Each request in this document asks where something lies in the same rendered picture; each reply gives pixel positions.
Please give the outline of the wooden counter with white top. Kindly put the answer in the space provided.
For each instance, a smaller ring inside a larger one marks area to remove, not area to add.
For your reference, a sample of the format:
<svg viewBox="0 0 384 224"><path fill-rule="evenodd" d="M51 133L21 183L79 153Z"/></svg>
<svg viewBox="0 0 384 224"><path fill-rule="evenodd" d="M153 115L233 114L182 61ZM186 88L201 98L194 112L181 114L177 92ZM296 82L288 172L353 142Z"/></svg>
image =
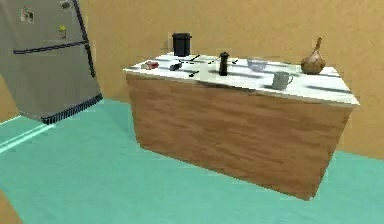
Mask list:
<svg viewBox="0 0 384 224"><path fill-rule="evenodd" d="M126 68L140 146L303 200L314 197L359 104L337 71L306 75L295 64L267 61L255 72L248 59L231 58L220 76L217 57L189 62L195 56L166 53L155 58L158 68ZM176 63L183 65L170 71ZM271 87L279 71L293 75L285 90Z"/></svg>

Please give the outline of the brown gourd vase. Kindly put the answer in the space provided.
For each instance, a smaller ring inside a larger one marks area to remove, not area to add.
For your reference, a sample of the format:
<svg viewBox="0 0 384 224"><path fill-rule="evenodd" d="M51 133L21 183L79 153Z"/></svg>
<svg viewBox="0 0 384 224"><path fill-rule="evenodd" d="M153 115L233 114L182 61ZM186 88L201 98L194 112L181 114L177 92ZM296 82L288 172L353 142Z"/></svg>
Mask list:
<svg viewBox="0 0 384 224"><path fill-rule="evenodd" d="M322 38L318 37L316 45L309 57L301 61L301 70L304 74L318 75L325 67L326 61L320 54Z"/></svg>

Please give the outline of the black canister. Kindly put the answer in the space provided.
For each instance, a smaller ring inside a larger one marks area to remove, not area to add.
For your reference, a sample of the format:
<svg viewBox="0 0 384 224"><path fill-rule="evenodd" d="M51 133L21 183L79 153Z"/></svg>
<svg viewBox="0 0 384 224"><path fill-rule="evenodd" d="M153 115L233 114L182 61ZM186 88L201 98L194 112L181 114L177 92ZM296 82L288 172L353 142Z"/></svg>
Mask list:
<svg viewBox="0 0 384 224"><path fill-rule="evenodd" d="M173 51L175 56L186 57L190 55L191 38L192 36L190 33L172 34Z"/></svg>

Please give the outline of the grey fridge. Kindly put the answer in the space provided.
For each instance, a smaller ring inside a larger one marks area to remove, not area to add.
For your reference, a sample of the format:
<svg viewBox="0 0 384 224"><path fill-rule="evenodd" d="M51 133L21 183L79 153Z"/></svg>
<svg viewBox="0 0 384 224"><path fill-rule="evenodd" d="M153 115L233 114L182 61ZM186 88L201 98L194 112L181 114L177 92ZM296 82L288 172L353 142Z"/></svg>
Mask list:
<svg viewBox="0 0 384 224"><path fill-rule="evenodd" d="M0 0L0 75L20 114L44 124L71 117L103 99L91 77L89 38L79 0ZM34 22L20 20L28 6ZM67 37L58 32L67 28Z"/></svg>

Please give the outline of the pale blue bowl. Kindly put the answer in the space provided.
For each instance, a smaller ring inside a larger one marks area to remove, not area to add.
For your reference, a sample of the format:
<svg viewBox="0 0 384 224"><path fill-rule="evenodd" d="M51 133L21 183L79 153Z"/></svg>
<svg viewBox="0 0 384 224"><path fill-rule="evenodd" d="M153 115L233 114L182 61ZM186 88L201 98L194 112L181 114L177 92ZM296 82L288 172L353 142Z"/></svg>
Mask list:
<svg viewBox="0 0 384 224"><path fill-rule="evenodd" d="M265 60L259 60L259 59L248 59L247 65L248 68L252 71L258 72L263 71L265 67L267 66L268 62Z"/></svg>

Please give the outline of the white fridge magnet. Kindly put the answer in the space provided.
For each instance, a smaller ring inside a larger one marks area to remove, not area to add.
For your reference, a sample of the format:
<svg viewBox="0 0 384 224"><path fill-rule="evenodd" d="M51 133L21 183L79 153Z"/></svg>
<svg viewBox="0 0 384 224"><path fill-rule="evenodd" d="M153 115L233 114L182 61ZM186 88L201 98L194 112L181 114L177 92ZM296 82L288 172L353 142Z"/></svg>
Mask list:
<svg viewBox="0 0 384 224"><path fill-rule="evenodd" d="M26 23L34 22L34 12L30 7L25 6L20 10L20 20Z"/></svg>

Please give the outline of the black pepper mill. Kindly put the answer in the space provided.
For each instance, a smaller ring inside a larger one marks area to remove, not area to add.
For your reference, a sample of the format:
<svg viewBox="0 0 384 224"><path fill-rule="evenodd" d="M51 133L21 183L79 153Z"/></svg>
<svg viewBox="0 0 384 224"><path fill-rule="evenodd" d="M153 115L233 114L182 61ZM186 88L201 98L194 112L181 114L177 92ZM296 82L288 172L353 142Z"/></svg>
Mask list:
<svg viewBox="0 0 384 224"><path fill-rule="evenodd" d="M220 54L220 66L219 66L219 75L220 76L226 76L227 75L228 57L229 57L229 54L227 52L222 52Z"/></svg>

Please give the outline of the grey mug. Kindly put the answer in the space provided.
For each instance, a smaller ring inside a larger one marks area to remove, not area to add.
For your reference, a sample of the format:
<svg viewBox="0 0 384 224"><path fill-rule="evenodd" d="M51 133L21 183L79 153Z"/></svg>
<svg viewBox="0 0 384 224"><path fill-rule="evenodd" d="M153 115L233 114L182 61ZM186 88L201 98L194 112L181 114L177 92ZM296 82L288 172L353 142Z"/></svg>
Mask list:
<svg viewBox="0 0 384 224"><path fill-rule="evenodd" d="M275 90L285 90L292 81L292 74L284 71L279 71L274 74L271 87Z"/></svg>

